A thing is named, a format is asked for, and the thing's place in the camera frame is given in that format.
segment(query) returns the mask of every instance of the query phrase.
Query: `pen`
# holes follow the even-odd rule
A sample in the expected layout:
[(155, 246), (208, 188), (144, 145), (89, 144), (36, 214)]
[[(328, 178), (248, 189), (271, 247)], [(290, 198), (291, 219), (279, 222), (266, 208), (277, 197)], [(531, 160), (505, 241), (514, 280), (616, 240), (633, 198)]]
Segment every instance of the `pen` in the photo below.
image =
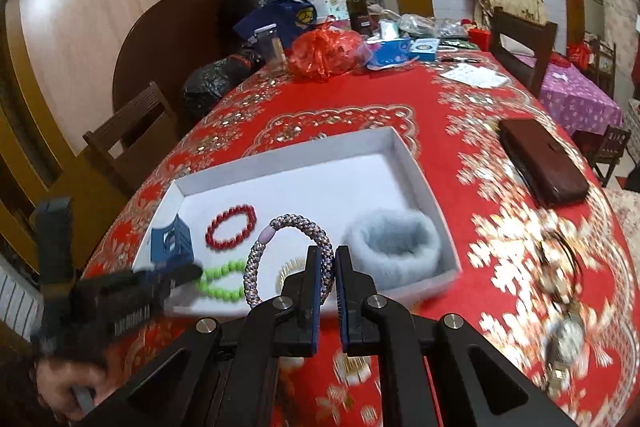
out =
[(466, 62), (467, 64), (479, 64), (481, 61), (479, 58), (444, 57), (440, 58), (438, 62)]

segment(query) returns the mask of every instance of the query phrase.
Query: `metal bolt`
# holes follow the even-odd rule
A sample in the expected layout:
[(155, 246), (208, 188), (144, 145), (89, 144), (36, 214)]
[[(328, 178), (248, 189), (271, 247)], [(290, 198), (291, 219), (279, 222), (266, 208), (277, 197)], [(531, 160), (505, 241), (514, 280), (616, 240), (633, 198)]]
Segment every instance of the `metal bolt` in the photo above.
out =
[(293, 305), (293, 301), (289, 297), (276, 297), (273, 299), (273, 307), (277, 310), (288, 310)]
[(463, 319), (460, 315), (456, 315), (455, 313), (450, 313), (446, 317), (444, 317), (445, 326), (451, 328), (452, 330), (460, 329), (465, 323), (465, 319)]
[(382, 295), (370, 295), (367, 298), (367, 304), (372, 308), (384, 308), (386, 306), (386, 298)]
[(200, 319), (196, 324), (196, 330), (198, 331), (198, 333), (212, 333), (215, 329), (216, 322), (209, 317)]

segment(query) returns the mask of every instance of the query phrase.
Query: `leather wallet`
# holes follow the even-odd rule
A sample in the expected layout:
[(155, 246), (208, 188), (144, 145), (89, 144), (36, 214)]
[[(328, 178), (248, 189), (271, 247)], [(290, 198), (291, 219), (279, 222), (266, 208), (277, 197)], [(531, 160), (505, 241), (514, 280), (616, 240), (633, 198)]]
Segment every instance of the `leather wallet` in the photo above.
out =
[(500, 143), (539, 206), (584, 201), (589, 184), (564, 148), (532, 118), (498, 124)]

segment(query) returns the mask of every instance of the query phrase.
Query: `blue bag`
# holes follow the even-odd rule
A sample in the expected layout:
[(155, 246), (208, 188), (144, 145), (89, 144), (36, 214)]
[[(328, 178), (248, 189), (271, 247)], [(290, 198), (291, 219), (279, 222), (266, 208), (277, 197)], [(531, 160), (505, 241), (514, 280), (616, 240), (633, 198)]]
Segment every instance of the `blue bag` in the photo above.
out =
[(317, 16), (316, 8), (307, 0), (273, 0), (249, 13), (234, 30), (249, 41), (255, 30), (276, 23), (282, 47), (288, 49), (300, 35), (315, 27)]

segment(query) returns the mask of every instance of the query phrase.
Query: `purple tablecloth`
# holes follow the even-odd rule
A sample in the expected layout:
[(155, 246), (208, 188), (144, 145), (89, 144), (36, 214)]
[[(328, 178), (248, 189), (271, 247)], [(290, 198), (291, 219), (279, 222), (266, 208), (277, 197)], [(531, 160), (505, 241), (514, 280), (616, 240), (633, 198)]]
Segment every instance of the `purple tablecloth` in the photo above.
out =
[[(533, 66), (536, 59), (519, 55), (525, 64)], [(575, 131), (604, 134), (607, 125), (622, 126), (622, 110), (598, 86), (572, 64), (561, 68), (549, 64), (540, 89), (540, 103), (551, 117), (571, 136)]]

